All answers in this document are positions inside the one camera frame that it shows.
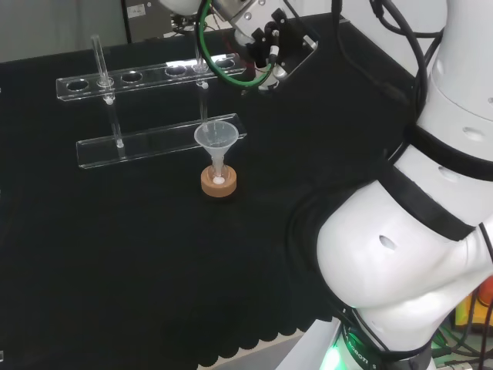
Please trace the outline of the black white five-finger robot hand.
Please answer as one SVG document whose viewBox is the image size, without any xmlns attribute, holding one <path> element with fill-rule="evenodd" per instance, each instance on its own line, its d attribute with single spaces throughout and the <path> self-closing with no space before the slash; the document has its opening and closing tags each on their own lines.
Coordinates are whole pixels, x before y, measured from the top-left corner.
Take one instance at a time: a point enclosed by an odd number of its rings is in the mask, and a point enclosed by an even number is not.
<svg viewBox="0 0 493 370">
<path fill-rule="evenodd" d="M 276 89 L 288 77 L 280 61 L 280 30 L 276 23 L 269 22 L 263 29 L 257 27 L 249 35 L 248 29 L 232 26 L 235 51 L 246 63 L 250 77 L 240 89 L 262 93 Z"/>
</svg>

